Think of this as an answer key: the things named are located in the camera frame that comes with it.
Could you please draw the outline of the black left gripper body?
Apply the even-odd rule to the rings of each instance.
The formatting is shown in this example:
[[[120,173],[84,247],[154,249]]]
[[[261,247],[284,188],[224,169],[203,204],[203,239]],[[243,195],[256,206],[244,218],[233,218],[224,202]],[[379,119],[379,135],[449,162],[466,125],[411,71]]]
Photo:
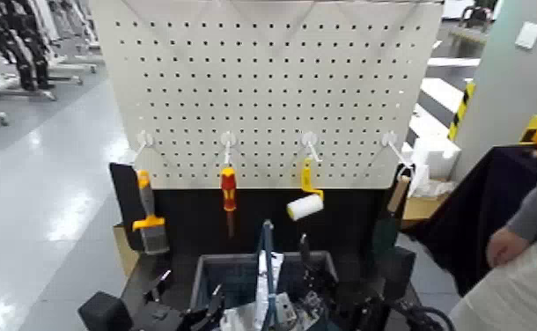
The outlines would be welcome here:
[[[133,317],[131,331],[187,331],[203,321],[208,308],[179,311],[171,306],[150,301]]]

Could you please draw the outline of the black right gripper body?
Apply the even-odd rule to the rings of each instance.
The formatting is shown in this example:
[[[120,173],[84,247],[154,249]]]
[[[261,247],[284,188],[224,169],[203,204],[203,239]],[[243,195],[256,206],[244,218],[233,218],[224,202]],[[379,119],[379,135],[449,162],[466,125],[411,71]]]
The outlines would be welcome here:
[[[384,330],[389,315],[378,284],[364,280],[338,283],[333,308],[332,322],[340,330]]]

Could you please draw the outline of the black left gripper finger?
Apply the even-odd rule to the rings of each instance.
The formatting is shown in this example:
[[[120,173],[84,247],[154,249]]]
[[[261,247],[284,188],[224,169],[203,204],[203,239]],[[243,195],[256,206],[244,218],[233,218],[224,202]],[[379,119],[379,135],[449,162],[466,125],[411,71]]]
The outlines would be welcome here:
[[[167,289],[167,285],[171,283],[172,273],[173,272],[168,269],[152,281],[150,288],[147,290],[148,301],[162,301],[162,296]]]
[[[202,330],[210,331],[219,326],[219,321],[224,315],[225,294],[223,285],[219,284],[212,292],[210,303],[207,306],[207,311],[202,320]]]

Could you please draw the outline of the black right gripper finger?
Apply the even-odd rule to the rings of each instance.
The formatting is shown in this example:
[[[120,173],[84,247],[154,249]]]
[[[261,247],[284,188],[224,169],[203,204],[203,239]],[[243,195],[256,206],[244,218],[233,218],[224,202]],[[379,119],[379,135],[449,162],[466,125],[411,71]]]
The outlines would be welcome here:
[[[310,292],[320,293],[318,272],[313,268],[304,268],[302,297],[306,297]]]
[[[328,298],[335,298],[338,289],[337,279],[327,270],[319,271],[319,292]]]

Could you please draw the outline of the bystander bare hand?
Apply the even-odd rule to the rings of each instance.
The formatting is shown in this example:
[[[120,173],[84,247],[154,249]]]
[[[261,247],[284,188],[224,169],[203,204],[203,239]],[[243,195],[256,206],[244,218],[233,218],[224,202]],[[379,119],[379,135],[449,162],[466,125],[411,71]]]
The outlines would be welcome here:
[[[487,262],[491,268],[502,266],[521,255],[529,246],[529,240],[504,226],[489,238]]]

